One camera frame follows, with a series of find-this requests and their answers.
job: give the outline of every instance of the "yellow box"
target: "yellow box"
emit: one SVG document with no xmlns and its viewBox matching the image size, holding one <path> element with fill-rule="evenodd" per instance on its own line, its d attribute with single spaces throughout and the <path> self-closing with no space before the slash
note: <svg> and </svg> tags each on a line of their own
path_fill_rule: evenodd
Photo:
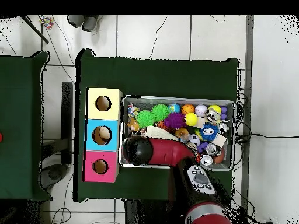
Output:
<svg viewBox="0 0 299 224">
<path fill-rule="evenodd" d="M 86 96 L 87 118 L 94 120 L 119 120 L 120 102 L 123 97 L 123 93 L 119 89 L 88 87 L 86 88 Z M 109 108 L 108 110 L 105 108 L 103 111 L 103 106 L 106 103 L 109 103 Z"/>
</svg>

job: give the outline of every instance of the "green tablecloth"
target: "green tablecloth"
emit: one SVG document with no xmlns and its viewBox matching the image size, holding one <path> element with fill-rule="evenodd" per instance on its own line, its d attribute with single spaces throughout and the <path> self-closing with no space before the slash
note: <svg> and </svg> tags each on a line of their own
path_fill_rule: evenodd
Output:
<svg viewBox="0 0 299 224">
<path fill-rule="evenodd" d="M 118 88 L 127 95 L 184 97 L 236 101 L 238 60 L 173 61 L 94 57 L 82 50 L 76 60 L 74 199 L 127 198 L 167 200 L 171 175 L 166 169 L 121 167 L 115 183 L 82 182 L 86 87 Z M 232 171 L 214 172 L 231 195 Z"/>
<path fill-rule="evenodd" d="M 47 52 L 0 56 L 0 198 L 49 200 L 40 187 L 41 70 Z"/>
</svg>

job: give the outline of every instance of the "white ball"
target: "white ball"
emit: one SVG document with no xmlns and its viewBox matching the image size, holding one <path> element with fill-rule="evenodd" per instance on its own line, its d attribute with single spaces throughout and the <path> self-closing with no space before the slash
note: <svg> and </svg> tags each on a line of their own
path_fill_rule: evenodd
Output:
<svg viewBox="0 0 299 224">
<path fill-rule="evenodd" d="M 188 142 L 190 142 L 191 144 L 195 144 L 196 146 L 200 145 L 199 137 L 195 134 L 189 136 Z"/>
<path fill-rule="evenodd" d="M 204 117 L 207 109 L 208 108 L 205 105 L 198 105 L 197 107 L 195 107 L 195 114 L 198 117 Z"/>
</svg>

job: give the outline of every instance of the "baseball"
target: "baseball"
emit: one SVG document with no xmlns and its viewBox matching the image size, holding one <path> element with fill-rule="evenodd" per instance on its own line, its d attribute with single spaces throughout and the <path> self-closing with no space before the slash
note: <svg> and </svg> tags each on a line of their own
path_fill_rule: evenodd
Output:
<svg viewBox="0 0 299 224">
<path fill-rule="evenodd" d="M 195 114 L 198 117 L 204 117 L 206 111 L 207 107 L 205 105 L 198 105 L 197 107 L 195 107 Z"/>
</svg>

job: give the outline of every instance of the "gray bin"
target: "gray bin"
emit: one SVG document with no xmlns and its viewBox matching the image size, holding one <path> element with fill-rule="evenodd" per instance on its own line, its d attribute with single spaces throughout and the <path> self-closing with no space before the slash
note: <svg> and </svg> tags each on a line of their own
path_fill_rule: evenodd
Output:
<svg viewBox="0 0 299 224">
<path fill-rule="evenodd" d="M 227 138 L 223 148 L 225 150 L 225 158 L 221 164 L 212 164 L 211 169 L 214 171 L 229 171 L 232 169 L 234 164 L 234 150 L 235 150 L 235 119 L 237 115 L 236 104 L 233 101 L 229 100 L 199 100 L 199 99 L 185 99 L 185 98 L 167 98 L 167 97 L 152 97 L 152 96 L 125 96 L 123 97 L 123 119 L 120 123 L 120 148 L 119 148 L 119 162 L 124 167 L 133 167 L 131 164 L 126 164 L 124 158 L 122 157 L 122 144 L 123 141 L 128 137 L 129 129 L 127 126 L 128 123 L 128 105 L 132 103 L 135 107 L 141 110 L 149 110 L 156 104 L 165 104 L 170 105 L 171 103 L 177 103 L 181 107 L 184 104 L 192 104 L 197 106 L 199 104 L 203 104 L 206 106 L 210 106 L 216 104 L 218 106 L 225 106 L 227 108 L 227 119 L 229 122 L 226 122 L 228 125 L 228 132 L 224 135 Z M 134 167 L 158 167 L 160 169 L 168 169 L 168 166 L 161 165 L 141 165 Z"/>
</svg>

